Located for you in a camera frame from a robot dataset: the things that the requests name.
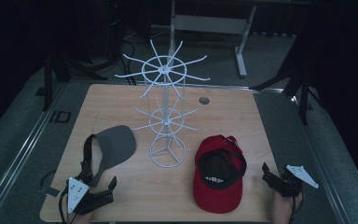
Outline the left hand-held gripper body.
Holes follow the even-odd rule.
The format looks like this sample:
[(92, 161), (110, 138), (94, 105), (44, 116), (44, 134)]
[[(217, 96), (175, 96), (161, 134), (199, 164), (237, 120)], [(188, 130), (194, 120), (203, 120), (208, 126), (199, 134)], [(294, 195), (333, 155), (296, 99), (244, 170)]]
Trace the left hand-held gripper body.
[(67, 212), (85, 215), (95, 210), (94, 194), (88, 185), (70, 177), (68, 179)]

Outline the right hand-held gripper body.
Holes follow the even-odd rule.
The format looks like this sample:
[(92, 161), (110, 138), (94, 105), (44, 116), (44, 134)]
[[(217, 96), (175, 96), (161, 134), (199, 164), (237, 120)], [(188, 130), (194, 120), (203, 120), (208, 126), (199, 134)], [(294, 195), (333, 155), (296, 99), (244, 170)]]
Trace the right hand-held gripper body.
[(286, 165), (277, 191), (283, 197), (297, 197), (303, 189), (303, 183), (317, 189), (319, 184), (303, 166)]

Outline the red baseball cap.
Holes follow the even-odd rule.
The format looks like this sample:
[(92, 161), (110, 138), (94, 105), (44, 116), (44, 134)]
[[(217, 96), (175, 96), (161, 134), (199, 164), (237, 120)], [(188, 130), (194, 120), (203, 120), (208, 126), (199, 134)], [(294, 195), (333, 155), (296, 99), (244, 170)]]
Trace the red baseball cap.
[(225, 214), (241, 203), (247, 161), (233, 136), (204, 139), (195, 155), (193, 198), (204, 211)]

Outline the white wire hat rack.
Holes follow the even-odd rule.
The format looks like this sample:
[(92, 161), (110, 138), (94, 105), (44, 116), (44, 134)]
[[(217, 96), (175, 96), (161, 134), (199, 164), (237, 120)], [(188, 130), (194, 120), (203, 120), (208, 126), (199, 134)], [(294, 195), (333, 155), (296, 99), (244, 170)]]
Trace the white wire hat rack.
[(158, 52), (147, 59), (139, 59), (141, 70), (124, 76), (128, 80), (141, 77), (145, 86), (140, 98), (146, 108), (136, 111), (147, 116), (143, 126), (155, 135), (148, 149), (153, 163), (162, 168), (173, 168), (186, 158), (186, 144), (180, 138), (180, 132), (188, 130), (186, 116), (192, 112), (186, 109), (186, 82), (191, 76), (187, 67), (198, 60), (185, 62), (177, 57), (177, 50), (167, 55)]

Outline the person's right hand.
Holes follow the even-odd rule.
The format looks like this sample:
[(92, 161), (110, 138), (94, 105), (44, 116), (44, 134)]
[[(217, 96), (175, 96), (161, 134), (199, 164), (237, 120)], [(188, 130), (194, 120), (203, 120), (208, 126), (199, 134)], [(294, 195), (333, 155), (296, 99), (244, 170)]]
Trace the person's right hand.
[(272, 191), (271, 223), (289, 224), (304, 200), (303, 193), (295, 198), (283, 197), (277, 190)]

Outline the person's left hand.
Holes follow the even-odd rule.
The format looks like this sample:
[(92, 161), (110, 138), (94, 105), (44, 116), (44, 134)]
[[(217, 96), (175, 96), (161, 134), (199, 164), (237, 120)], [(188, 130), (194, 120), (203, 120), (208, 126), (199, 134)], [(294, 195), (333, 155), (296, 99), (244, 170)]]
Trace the person's left hand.
[(68, 224), (90, 224), (93, 214), (87, 213), (85, 215), (78, 215), (76, 213), (67, 215)]

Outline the black floor socket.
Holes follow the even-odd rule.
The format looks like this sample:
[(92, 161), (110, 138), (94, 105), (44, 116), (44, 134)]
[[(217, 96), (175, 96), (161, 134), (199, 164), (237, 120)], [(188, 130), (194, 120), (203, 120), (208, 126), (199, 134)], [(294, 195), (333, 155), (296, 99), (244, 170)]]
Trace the black floor socket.
[(58, 111), (55, 110), (50, 116), (49, 123), (68, 123), (72, 113), (69, 111)]

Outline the black metal stand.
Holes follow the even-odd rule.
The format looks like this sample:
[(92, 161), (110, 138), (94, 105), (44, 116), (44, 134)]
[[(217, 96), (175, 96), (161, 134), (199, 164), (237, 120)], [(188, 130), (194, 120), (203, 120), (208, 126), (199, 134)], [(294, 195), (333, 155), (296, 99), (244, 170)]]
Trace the black metal stand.
[(262, 91), (272, 86), (273, 84), (288, 78), (289, 81), (283, 88), (282, 92), (285, 96), (293, 98), (296, 93), (300, 91), (298, 115), (302, 123), (304, 125), (307, 125), (307, 108), (309, 95), (313, 96), (318, 103), (321, 102), (321, 100), (316, 96), (315, 92), (310, 88), (311, 75), (313, 70), (314, 66), (312, 63), (300, 63), (295, 65), (283, 63), (278, 71), (278, 74), (275, 77), (259, 85), (250, 87), (250, 90)]
[(56, 75), (57, 79), (62, 82), (68, 82), (71, 79), (67, 65), (73, 66), (88, 77), (97, 80), (106, 80), (106, 77), (102, 77), (94, 73), (91, 69), (85, 65), (71, 59), (69, 56), (54, 51), (53, 49), (48, 50), (45, 53), (44, 58), (44, 107), (43, 110), (47, 111), (52, 104), (53, 99), (53, 74)]

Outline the white-framed desk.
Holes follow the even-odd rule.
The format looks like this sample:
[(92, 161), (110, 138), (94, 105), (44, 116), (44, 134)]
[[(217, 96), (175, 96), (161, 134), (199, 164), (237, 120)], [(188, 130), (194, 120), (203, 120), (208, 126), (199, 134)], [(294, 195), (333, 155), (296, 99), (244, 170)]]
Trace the white-framed desk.
[(220, 34), (241, 35), (240, 44), (234, 49), (240, 77), (246, 77), (247, 71), (243, 50), (253, 24), (256, 6), (250, 6), (246, 19), (215, 18), (176, 13), (176, 0), (171, 0), (171, 24), (169, 54), (176, 51), (175, 31), (209, 32)]

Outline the metal floor rail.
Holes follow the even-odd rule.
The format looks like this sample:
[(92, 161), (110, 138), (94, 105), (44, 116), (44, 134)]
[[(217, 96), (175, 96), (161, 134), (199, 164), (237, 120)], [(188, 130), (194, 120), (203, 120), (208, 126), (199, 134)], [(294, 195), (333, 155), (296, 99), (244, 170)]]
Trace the metal floor rail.
[(0, 206), (33, 151), (48, 123), (51, 108), (64, 88), (62, 83), (57, 85), (50, 102), (38, 96), (33, 87), (25, 88), (0, 119)]
[(319, 184), (317, 189), (304, 186), (305, 202), (295, 223), (350, 224), (333, 174), (323, 161), (309, 124), (304, 124), (298, 115), (296, 99), (285, 96), (280, 89), (255, 91), (254, 97), (278, 170), (282, 171), (286, 164), (302, 165)]

